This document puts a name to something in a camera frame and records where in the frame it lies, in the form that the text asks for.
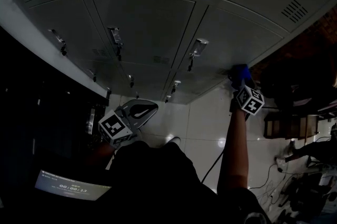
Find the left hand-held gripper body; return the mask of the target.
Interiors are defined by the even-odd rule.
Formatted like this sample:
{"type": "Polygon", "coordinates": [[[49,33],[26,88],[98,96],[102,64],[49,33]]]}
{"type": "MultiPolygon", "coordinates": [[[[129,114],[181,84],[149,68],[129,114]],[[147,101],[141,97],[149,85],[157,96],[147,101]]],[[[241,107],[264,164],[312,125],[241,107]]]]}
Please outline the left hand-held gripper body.
{"type": "Polygon", "coordinates": [[[116,110],[109,111],[99,122],[103,138],[115,149],[137,140],[139,129],[158,111],[158,105],[149,100],[132,99],[116,110]]]}

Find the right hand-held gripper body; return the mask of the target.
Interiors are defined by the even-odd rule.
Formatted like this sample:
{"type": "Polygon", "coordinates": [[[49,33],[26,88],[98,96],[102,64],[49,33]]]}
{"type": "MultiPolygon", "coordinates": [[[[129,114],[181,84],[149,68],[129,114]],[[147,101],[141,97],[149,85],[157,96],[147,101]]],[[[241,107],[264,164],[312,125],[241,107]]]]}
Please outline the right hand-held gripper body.
{"type": "Polygon", "coordinates": [[[265,104],[264,96],[258,91],[252,78],[229,77],[231,86],[234,89],[233,98],[230,104],[230,112],[235,107],[245,112],[245,121],[252,115],[255,116],[265,104]]]}

